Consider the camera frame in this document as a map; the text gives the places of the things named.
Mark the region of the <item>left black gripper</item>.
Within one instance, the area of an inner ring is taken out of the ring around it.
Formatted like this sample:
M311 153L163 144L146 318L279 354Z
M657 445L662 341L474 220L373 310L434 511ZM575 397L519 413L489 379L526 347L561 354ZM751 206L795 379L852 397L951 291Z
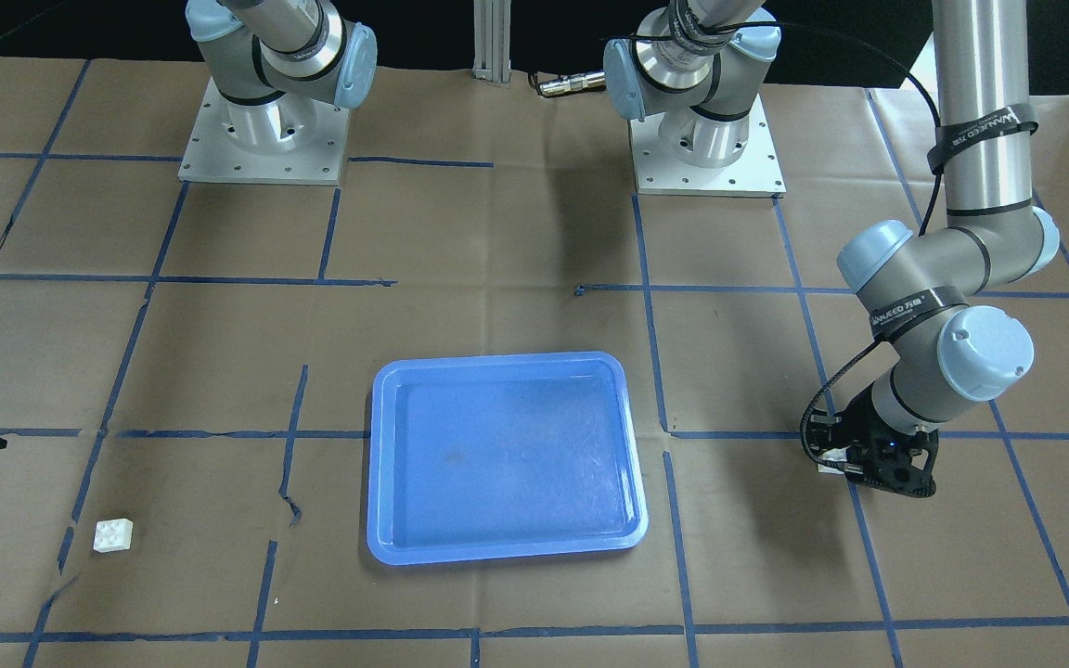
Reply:
M814 461L823 472L907 497L936 494L936 431L904 434L883 421L870 388L834 415L814 409Z

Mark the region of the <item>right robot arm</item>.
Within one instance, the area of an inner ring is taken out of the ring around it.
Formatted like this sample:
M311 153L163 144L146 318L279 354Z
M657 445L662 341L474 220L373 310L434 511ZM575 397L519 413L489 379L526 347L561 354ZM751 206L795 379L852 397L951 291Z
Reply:
M348 114L369 92L378 44L362 24L348 21L334 1L187 1L184 16L212 73L189 144L182 156L71 156L94 161L181 160L179 178L199 185L337 186L344 162ZM33 158L19 201L7 212L0 252L16 227L48 149L0 158ZM162 275L187 190L175 202L156 266L134 275L145 285L135 326L143 325L154 288L161 285L361 285L326 278ZM0 275L4 280L11 276ZM0 451L7 440L0 436Z

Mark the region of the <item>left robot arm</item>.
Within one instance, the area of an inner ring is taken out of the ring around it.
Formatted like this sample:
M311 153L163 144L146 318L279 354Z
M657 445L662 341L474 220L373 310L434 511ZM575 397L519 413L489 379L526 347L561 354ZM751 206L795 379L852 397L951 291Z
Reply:
M1023 1L934 1L938 97L926 164L947 224L886 220L837 254L867 310L872 347L896 361L843 410L805 408L805 455L850 482L908 497L936 491L939 428L1000 397L1034 364L1031 333L996 307L969 304L1055 258L1060 232L1032 199L1027 14ZM664 118L676 160L734 164L748 114L786 32L759 1L671 1L608 38L603 73L618 114Z

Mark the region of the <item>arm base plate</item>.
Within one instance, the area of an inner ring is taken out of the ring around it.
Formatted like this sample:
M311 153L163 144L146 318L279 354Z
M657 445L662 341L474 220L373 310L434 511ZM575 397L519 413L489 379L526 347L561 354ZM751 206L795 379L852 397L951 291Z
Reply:
M760 96L733 122L680 109L628 128L640 195L777 199L788 191Z
M285 94L262 106L205 88L179 178L213 185L338 186L352 111Z

